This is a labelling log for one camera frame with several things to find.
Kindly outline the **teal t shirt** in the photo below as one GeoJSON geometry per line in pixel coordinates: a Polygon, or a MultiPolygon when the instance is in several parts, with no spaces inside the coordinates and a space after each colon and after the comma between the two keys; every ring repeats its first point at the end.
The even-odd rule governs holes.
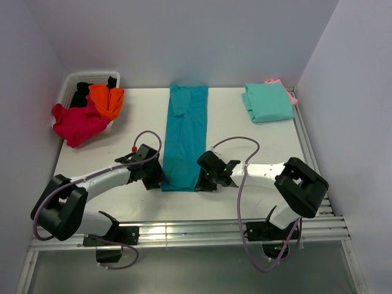
{"type": "Polygon", "coordinates": [[[164,140],[163,192],[195,192],[197,159],[206,151],[208,87],[170,85],[164,140]]]}

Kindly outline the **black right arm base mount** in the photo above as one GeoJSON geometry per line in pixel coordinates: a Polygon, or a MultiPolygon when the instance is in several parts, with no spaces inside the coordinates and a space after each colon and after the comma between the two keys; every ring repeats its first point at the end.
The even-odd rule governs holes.
{"type": "MultiPolygon", "coordinates": [[[[294,223],[291,223],[287,228],[281,230],[269,222],[247,222],[244,236],[250,242],[275,241],[274,244],[268,243],[263,245],[262,248],[264,254],[268,258],[277,259],[293,226],[294,223]]],[[[287,248],[284,250],[284,253],[282,254],[282,260],[286,259],[290,253],[293,253],[295,250],[299,249],[301,234],[302,221],[300,221],[296,226],[290,238],[290,241],[296,241],[295,247],[290,249],[290,246],[287,246],[287,248]]]]}

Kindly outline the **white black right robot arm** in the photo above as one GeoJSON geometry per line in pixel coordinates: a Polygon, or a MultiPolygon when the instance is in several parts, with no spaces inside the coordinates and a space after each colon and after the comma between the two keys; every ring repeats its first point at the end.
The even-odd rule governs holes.
{"type": "Polygon", "coordinates": [[[288,236],[295,221],[316,216],[328,189],[328,182],[297,157],[278,164],[247,164],[240,160],[225,163],[214,151],[197,160],[200,173],[196,189],[214,192],[218,186],[245,186],[278,191],[282,202],[274,206],[263,222],[246,224],[249,241],[275,241],[288,236]]]}

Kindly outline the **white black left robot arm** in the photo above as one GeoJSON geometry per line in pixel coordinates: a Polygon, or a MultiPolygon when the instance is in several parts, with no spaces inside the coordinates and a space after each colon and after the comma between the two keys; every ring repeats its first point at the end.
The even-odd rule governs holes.
{"type": "Polygon", "coordinates": [[[86,204],[115,187],[142,181],[145,189],[151,190],[158,189],[164,180],[159,152],[142,144],[103,170],[73,178],[62,174],[52,177],[31,211],[33,226],[41,226],[60,241],[83,233],[113,244],[119,237],[119,221],[104,211],[88,211],[86,204]]]}

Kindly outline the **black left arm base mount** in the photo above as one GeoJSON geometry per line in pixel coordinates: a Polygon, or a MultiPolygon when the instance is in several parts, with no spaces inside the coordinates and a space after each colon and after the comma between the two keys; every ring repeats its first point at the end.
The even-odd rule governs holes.
{"type": "Polygon", "coordinates": [[[111,270],[125,269],[136,264],[139,259],[140,254],[134,247],[138,244],[139,231],[137,226],[119,226],[105,236],[85,236],[82,246],[96,248],[96,261],[100,266],[111,270]],[[113,266],[120,261],[126,249],[135,253],[134,260],[128,265],[113,266]]]}

